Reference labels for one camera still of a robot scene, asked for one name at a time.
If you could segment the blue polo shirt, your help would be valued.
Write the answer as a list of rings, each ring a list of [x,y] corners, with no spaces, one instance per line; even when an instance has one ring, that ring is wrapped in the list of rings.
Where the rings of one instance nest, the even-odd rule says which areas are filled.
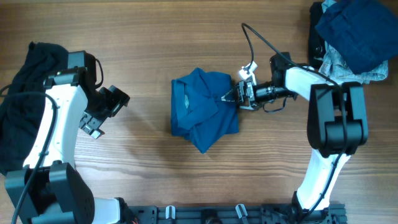
[[[222,136],[238,133],[237,107],[221,99],[232,89],[231,84],[229,74],[200,68],[172,80],[172,135],[192,142],[204,154]]]

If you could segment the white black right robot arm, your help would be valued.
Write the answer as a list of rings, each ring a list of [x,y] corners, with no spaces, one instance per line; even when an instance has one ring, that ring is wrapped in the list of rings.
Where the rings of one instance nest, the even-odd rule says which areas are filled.
[[[330,208],[330,194],[350,157],[368,140],[362,84],[338,82],[312,67],[296,64],[288,52],[270,59],[272,80],[259,84],[252,62],[239,71],[242,80],[222,101],[257,111],[282,98],[308,100],[307,137],[312,148],[307,172],[292,199],[293,215],[307,220]]]

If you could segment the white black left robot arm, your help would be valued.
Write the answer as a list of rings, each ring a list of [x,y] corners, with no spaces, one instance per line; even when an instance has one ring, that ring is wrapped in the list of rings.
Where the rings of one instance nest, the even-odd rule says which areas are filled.
[[[95,197],[75,169],[78,131],[100,137],[104,121],[129,102],[125,92],[102,83],[100,61],[85,51],[69,53],[66,69],[46,75],[45,108],[34,145],[22,169],[6,176],[13,222],[137,223],[122,198]]]

